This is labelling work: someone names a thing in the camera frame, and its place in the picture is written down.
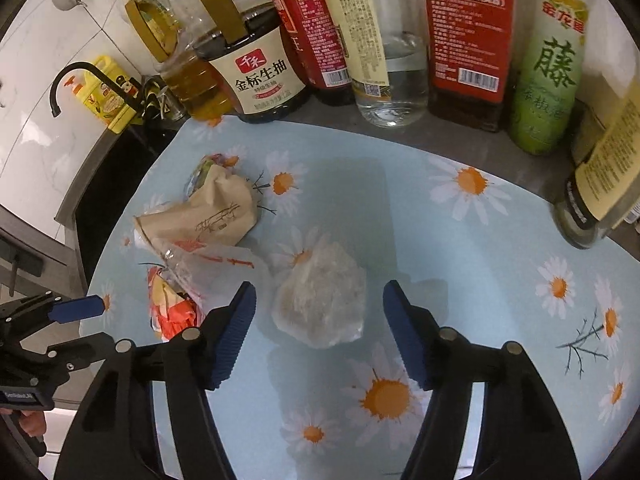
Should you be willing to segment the person's left hand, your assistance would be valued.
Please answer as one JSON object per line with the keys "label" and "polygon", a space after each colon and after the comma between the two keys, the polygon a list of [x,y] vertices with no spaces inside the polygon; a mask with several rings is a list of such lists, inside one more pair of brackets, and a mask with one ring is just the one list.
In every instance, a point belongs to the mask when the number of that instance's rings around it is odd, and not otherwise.
{"label": "person's left hand", "polygon": [[43,437],[47,431],[46,416],[40,411],[20,411],[18,422],[24,433],[32,438]]}

